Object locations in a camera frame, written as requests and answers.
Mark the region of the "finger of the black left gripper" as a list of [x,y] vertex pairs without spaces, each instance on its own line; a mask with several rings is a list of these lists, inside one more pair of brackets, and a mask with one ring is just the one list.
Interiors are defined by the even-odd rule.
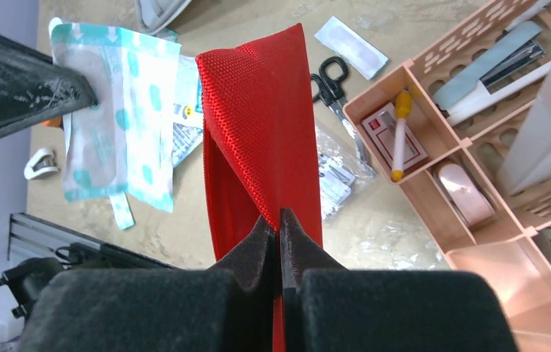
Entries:
[[83,75],[0,35],[0,138],[97,102]]

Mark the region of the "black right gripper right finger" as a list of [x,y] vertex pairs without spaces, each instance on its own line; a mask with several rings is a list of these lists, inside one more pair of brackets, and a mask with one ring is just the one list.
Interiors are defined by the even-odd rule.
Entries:
[[287,351],[516,351],[500,302],[469,271],[350,270],[281,211]]

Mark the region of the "red fabric pouch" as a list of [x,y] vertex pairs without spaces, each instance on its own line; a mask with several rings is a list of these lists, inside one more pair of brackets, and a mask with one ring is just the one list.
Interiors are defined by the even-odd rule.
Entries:
[[232,280],[224,351],[281,350],[278,235],[289,208],[322,242],[303,27],[198,55],[204,184],[216,268]]

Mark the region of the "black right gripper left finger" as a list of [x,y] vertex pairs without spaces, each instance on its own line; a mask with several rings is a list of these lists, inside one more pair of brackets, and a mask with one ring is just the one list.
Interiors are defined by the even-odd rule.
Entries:
[[270,351],[275,234],[258,219],[203,271],[73,269],[42,291],[21,351]]

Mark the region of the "teal dotted gauze packet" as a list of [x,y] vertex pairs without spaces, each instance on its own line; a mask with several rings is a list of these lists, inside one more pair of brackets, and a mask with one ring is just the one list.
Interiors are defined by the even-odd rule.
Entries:
[[172,212],[180,44],[116,26],[51,21],[54,62],[81,74],[96,104],[63,117],[68,202],[130,194]]

